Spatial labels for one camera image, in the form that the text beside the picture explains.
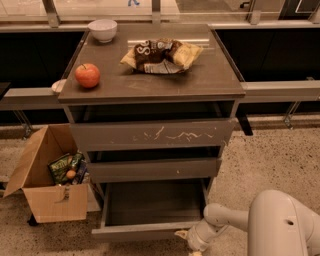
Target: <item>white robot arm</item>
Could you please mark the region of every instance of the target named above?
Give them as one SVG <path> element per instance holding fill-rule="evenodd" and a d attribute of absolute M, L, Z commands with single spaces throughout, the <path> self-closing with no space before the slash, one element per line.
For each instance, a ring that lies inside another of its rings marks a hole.
<path fill-rule="evenodd" d="M 201 255 L 230 225 L 248 232 L 248 256 L 320 256 L 319 215 L 277 190 L 261 192 L 249 212 L 209 204 L 202 221 L 176 234 Z"/>

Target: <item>small bowl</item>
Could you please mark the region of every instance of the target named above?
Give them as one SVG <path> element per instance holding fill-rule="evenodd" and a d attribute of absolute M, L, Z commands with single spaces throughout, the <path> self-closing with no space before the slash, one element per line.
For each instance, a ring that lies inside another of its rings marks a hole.
<path fill-rule="evenodd" d="M 118 23 L 114 20 L 95 20 L 88 24 L 93 37 L 101 43 L 108 43 L 117 33 Z"/>

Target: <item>speckled floor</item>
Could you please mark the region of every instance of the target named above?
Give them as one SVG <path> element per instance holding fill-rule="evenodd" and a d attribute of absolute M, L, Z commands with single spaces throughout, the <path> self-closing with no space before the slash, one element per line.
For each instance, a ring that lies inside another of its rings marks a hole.
<path fill-rule="evenodd" d="M 281 118 L 250 118 L 253 136 L 236 127 L 223 154 L 220 173 L 210 192 L 211 202 L 248 210 L 265 189 L 289 193 L 320 213 L 320 116 L 294 117 L 293 130 Z M 20 127 L 1 128 L 1 177 L 10 176 L 23 148 Z M 102 243 L 91 237 L 101 213 L 88 213 L 85 221 L 28 225 L 31 215 L 21 191 L 0 201 L 0 255 L 112 255 L 187 256 L 183 240 Z M 244 256 L 247 234 L 229 227 L 204 256 Z"/>

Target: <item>red apple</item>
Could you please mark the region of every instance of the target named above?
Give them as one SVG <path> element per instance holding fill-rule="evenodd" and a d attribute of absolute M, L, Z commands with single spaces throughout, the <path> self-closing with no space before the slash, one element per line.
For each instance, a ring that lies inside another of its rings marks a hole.
<path fill-rule="evenodd" d="M 100 71 L 95 65 L 85 63 L 76 68 L 74 76 L 84 88 L 92 88 L 99 83 Z"/>

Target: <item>open cardboard box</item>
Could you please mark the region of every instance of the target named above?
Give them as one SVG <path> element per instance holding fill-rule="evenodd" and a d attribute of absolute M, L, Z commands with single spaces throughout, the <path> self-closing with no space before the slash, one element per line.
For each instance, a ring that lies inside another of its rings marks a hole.
<path fill-rule="evenodd" d="M 48 163 L 76 152 L 69 124 L 48 125 L 35 132 L 26 144 L 4 197 L 21 188 L 38 223 L 83 220 L 87 211 L 99 211 L 98 201 L 92 202 L 94 192 L 90 184 L 68 188 L 54 185 Z"/>

